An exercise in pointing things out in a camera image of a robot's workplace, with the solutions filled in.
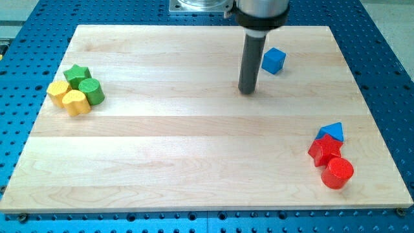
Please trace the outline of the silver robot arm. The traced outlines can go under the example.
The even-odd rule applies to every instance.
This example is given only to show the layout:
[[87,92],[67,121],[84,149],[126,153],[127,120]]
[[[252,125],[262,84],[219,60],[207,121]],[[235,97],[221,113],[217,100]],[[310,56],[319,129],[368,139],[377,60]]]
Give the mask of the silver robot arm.
[[224,11],[225,18],[234,16],[245,30],[238,81],[242,94],[255,91],[267,34],[286,23],[289,11],[289,0],[235,0]]

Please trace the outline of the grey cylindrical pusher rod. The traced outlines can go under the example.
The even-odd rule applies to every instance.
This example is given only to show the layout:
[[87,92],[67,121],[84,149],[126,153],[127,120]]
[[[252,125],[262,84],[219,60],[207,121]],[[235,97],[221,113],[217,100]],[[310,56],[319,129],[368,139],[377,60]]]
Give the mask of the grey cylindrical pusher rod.
[[256,89],[257,76],[266,36],[257,38],[245,36],[238,89],[242,94],[252,94]]

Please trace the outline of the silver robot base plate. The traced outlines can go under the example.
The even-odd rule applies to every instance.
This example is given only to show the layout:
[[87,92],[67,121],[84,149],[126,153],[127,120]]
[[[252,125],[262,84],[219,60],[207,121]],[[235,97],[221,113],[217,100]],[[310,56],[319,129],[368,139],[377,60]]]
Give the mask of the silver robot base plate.
[[232,0],[169,0],[170,14],[223,14],[233,4]]

